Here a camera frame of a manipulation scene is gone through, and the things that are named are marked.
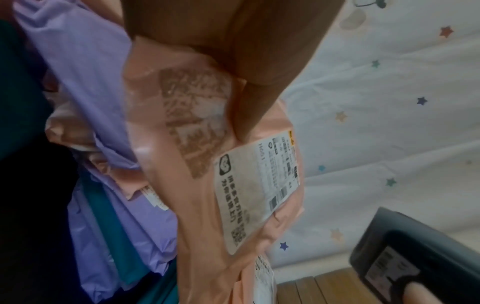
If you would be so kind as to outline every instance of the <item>star pattern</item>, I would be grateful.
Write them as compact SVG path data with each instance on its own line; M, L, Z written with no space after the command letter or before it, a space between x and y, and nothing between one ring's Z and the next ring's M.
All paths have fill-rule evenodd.
M453 32L455 32L455 31L452 30L451 26L444 27L444 28L441 29L440 36L444 36L445 38L448 38Z
M340 122L345 122L345 119L347 119L347 115L345 114L345 111L337 112L336 114L336 120Z
M343 243L344 242L344 234L340 232L340 229L331 229L330 238L334 240L335 243Z
M285 242L285 243L280 243L280 249L283 249L284 251L286 251L287 248L290 248L290 247L287 246L287 242Z
M425 97L418 98L418 102L416 104L424 106L427 102L429 102Z
M394 178L389 178L386 180L386 185L393 187L395 184L397 184L397 181Z

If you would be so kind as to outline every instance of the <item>hand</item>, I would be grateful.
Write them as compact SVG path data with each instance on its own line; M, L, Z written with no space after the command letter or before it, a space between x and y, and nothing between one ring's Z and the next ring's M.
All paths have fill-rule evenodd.
M411 283L403 294L403 304L442 304L442 302L423 285Z
M187 45L247 80L233 105L241 140L302 71L344 0L122 0L125 28Z

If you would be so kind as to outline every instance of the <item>finger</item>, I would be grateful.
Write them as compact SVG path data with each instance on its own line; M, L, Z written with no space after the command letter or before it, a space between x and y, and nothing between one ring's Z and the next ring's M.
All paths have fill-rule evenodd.
M404 304L442 304L430 290L418 283L409 284L403 294Z
M272 107L286 86L246 84L241 97L232 107L233 129L238 139L243 142L248 140L250 131Z

